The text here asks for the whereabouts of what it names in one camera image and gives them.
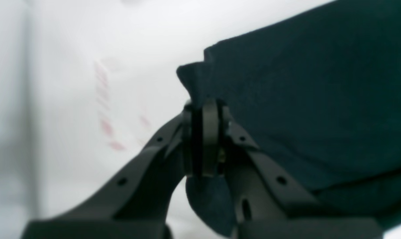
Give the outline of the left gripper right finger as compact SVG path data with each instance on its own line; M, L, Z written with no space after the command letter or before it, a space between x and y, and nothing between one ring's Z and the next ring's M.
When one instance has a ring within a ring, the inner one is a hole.
M370 217L320 203L265 154L215 99L202 106L202 176L223 176L236 214L233 239L381 239Z

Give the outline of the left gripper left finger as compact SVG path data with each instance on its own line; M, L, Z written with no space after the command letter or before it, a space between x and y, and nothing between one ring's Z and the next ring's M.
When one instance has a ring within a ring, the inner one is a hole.
M171 239L170 198L185 176L202 176L202 109L188 102L142 151L90 198L52 219L33 220L23 239Z

